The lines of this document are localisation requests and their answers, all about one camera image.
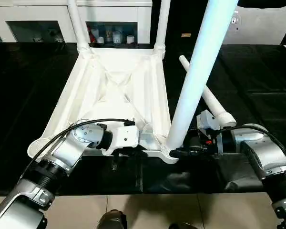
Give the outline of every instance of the cable connector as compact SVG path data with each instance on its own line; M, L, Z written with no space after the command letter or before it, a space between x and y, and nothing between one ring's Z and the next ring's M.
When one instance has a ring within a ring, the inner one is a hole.
M130 121L130 120L127 120L124 122L124 126L130 126L130 125L135 125L135 122L134 121Z
M98 126L100 126L101 128L103 128L104 130L107 130L107 125L103 124L103 123L98 123Z
M196 146L196 147L191 147L191 148L177 148L175 150L172 150L170 152L171 157L175 158L184 158L184 157L189 157L189 156L199 156L202 153L206 153L207 148L204 146Z

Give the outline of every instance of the white cylinder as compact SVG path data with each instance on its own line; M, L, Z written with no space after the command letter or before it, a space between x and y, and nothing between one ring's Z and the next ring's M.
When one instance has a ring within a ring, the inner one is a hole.
M134 36L133 35L128 35L126 39L127 39L127 44L134 43Z
M81 52L90 49L89 44L85 38L84 30L82 28L82 21L77 9L76 0L68 0L68 10L77 40L77 50Z
M103 37L99 37L98 39L97 39L97 43L98 44L104 44L105 42L104 42L104 38Z
M95 37L96 40L99 39L100 33L98 29L91 29L91 33Z
M170 12L170 5L171 5L171 0L161 1L157 38L156 38L156 43L154 44L154 51L157 53L165 52L165 37L166 37L168 15Z
M184 69L188 71L190 63L187 61L186 57L180 56L179 60ZM236 120L223 108L207 86L204 87L202 97L221 127L236 126Z
M238 0L209 0L206 6L190 67L165 142L166 150L176 149L183 144L237 2Z

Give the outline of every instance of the black cable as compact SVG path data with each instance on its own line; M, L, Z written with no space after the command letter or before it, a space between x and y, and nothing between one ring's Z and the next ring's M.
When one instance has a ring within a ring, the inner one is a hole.
M280 149L283 151L283 153L286 155L286 148L283 146L283 144L273 135L271 134L270 132L260 128L260 127L257 127L257 126L254 126L254 125L241 125L241 126L234 126L234 127L229 127L229 128L225 128L225 129L221 129L221 130L216 130L215 131L215 136L219 135L220 133L222 132L225 132L225 131L231 131L231 130L237 130L237 129L253 129L253 130L257 130L265 135L268 135L268 137L278 145L278 147L280 147Z
M118 118L104 118L104 119L96 119L96 120L90 120L86 122L82 122L76 125L71 125L67 129L61 131L59 134L57 134L54 138L52 138L41 150L38 151L38 153L32 158L32 160L29 162L29 164L25 167L24 171L22 172L18 182L23 178L23 175L26 173L26 171L30 168L32 163L40 156L40 154L48 148L53 142L55 142L59 137L66 135L68 132L71 130L74 130L82 125L87 125L91 123L98 123L98 122L131 122L130 120L127 119L118 119Z

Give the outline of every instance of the black connector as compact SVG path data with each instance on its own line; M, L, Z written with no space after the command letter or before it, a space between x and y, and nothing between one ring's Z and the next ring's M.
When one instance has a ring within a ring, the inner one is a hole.
M104 130L107 130L107 125L103 124L103 123L98 123L98 126L100 126L101 128L103 128Z
M124 122L124 126L130 126L130 125L135 125L135 122L134 121L130 121L130 120L127 120Z
M46 229L48 225L48 220L44 216L42 217L42 220L40 221L38 227L36 229Z
M170 152L170 156L175 158L184 158L189 156L199 156L205 152L207 152L207 148L203 146L191 148L177 148Z
M147 153L144 152L147 150L141 145L137 145L136 147L124 147L122 149L115 149L112 154L123 154L126 156L138 156L138 157L148 157Z
M24 179L44 187L53 194L67 177L66 172L60 166L46 160L41 161L23 176Z
M113 135L110 131L104 130L103 138L101 139L101 143L96 147L96 149L109 149L110 144L112 142Z
M286 171L268 176L262 183L273 203L286 198Z

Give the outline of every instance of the tiled floor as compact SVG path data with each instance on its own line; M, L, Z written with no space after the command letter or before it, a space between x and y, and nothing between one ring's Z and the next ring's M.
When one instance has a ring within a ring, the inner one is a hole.
M93 229L111 209L127 215L129 229L167 229L173 222L198 229L275 229L280 222L265 193L75 196L55 199L45 213L47 229Z

